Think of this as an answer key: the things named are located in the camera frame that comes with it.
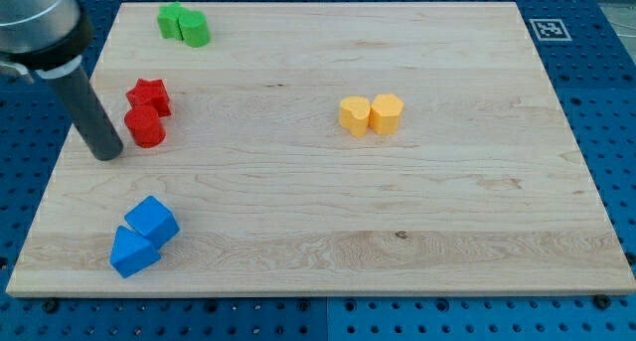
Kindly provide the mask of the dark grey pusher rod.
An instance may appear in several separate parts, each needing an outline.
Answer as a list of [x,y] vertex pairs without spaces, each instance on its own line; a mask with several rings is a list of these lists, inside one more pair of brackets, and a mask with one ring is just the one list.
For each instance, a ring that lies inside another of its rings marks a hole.
[[57,95],[93,157],[112,160],[123,151],[122,140],[97,97],[82,56],[50,70],[36,70]]

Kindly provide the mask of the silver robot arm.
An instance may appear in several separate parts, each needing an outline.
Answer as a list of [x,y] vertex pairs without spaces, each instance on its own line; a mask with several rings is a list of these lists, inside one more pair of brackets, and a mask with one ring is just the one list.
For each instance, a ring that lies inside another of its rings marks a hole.
[[107,161],[121,154],[123,143],[82,67],[92,36],[78,0],[1,0],[1,74],[44,80],[93,157]]

